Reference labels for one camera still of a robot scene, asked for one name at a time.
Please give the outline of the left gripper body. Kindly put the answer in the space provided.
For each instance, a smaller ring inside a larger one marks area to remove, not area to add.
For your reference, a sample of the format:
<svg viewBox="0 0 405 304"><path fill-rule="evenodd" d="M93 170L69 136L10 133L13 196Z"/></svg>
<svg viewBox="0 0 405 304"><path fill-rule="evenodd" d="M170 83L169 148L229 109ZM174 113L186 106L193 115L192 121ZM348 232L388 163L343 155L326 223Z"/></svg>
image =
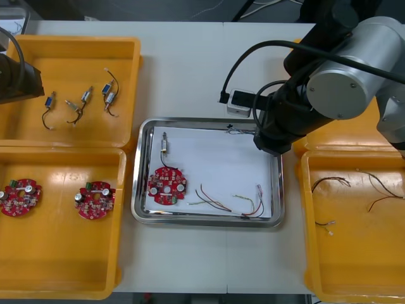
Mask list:
<svg viewBox="0 0 405 304"><path fill-rule="evenodd" d="M44 95L41 72L1 54L1 104Z"/></svg>

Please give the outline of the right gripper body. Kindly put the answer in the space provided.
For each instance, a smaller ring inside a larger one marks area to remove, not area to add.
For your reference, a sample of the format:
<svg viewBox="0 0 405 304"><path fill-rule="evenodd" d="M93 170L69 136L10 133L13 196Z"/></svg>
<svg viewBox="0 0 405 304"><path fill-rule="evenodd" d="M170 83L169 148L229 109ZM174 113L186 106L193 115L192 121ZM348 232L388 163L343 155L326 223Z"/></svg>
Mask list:
<svg viewBox="0 0 405 304"><path fill-rule="evenodd" d="M273 124L257 127L253 141L259 150L278 156L290 151L295 135Z"/></svg>

